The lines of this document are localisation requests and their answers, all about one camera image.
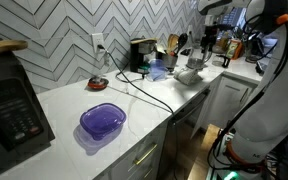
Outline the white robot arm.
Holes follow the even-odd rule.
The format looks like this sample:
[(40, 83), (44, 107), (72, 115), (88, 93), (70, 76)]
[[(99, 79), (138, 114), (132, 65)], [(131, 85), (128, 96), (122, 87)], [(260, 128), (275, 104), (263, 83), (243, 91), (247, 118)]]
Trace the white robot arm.
[(251, 166), (288, 135), (288, 0), (201, 0), (198, 11), (215, 18), (236, 7), (246, 10), (245, 33), (279, 35), (279, 48), (258, 90), (227, 126), (236, 130), (226, 148), (227, 158), (235, 166)]

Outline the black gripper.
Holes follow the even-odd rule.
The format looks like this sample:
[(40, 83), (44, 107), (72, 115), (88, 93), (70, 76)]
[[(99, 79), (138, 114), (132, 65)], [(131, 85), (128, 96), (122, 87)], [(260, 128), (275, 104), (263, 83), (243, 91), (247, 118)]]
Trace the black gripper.
[(203, 52), (211, 51), (212, 47), (216, 43), (217, 34), (219, 31), (232, 30), (233, 27), (229, 24), (216, 24), (211, 26), (206, 26), (204, 35), (201, 39), (201, 49)]

